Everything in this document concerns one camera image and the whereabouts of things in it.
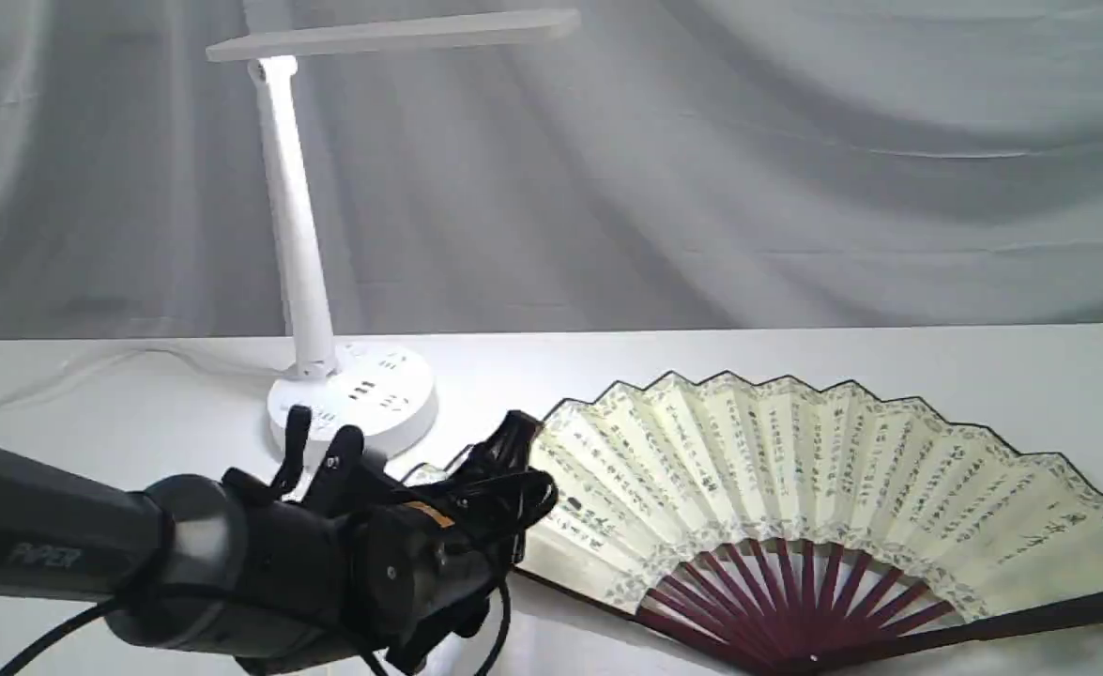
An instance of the white table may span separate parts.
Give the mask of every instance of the white table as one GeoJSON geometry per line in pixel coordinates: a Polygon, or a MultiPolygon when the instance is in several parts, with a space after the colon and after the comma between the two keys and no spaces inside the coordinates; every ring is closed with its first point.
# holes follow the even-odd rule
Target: white table
{"type": "MultiPolygon", "coordinates": [[[[615,379],[645,384],[667,369],[700,379],[731,369],[752,380],[792,373],[816,386],[854,377],[881,397],[923,395],[952,420],[987,423],[1025,451],[1062,451],[1103,490],[1103,325],[963,326],[921,330],[655,332],[398,337],[438,374],[442,411],[430,436],[390,471],[442,463],[491,432],[510,408],[542,416],[559,398],[592,398],[615,379]]],[[[0,395],[84,351],[113,342],[0,343],[0,395]]],[[[196,350],[286,367],[281,337],[185,341],[196,350]]],[[[164,355],[92,373],[60,395],[0,412],[0,446],[63,470],[140,489],[179,472],[217,478],[229,465],[268,478],[263,396],[268,383],[202,376],[164,355]]],[[[512,577],[515,622],[502,675],[728,673],[639,626],[512,577]]],[[[0,664],[78,603],[0,599],[0,664]]],[[[472,673],[500,613],[456,658],[472,673]]],[[[338,675],[366,673],[357,662],[338,675]]],[[[228,675],[232,661],[124,645],[97,624],[29,668],[34,675],[228,675]]],[[[436,665],[431,673],[449,673],[436,665]]],[[[1103,675],[1103,630],[959,646],[864,668],[864,673],[1103,675]]]]}

